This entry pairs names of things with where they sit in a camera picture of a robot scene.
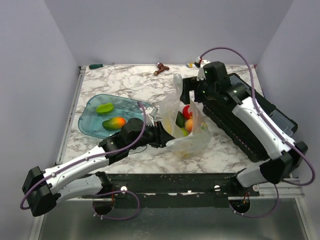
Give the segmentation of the clear plastic bag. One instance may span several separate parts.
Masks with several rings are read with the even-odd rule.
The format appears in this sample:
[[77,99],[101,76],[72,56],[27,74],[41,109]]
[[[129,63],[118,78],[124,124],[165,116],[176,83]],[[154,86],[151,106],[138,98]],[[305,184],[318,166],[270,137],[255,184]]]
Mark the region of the clear plastic bag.
[[200,110],[195,103],[182,103],[183,78],[173,76],[174,91],[159,104],[161,123],[164,129],[174,137],[166,147],[179,157],[201,154],[211,140],[211,134]]

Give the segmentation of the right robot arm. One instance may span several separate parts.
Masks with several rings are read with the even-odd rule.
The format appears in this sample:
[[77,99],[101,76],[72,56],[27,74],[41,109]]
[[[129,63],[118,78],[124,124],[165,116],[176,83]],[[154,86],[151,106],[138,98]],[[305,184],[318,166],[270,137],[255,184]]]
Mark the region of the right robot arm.
[[291,136],[297,124],[255,92],[237,74],[228,74],[220,61],[200,68],[197,76],[182,80],[180,100],[189,104],[190,92],[203,105],[203,113],[222,129],[256,166],[237,173],[230,191],[241,196],[248,187],[269,182],[278,184],[302,162],[308,150]]

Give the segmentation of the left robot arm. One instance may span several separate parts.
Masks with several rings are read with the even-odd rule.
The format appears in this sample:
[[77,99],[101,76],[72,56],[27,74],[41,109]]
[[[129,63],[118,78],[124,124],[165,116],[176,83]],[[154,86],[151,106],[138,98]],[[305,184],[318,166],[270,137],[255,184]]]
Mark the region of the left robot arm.
[[173,139],[161,122],[147,125],[139,118],[131,118],[119,132],[106,137],[87,153],[45,170],[38,166],[30,169],[22,186],[24,196],[20,208],[31,210],[32,215],[38,217],[69,199],[107,197],[112,183],[106,173],[93,171],[126,158],[130,150],[147,145],[164,148]]

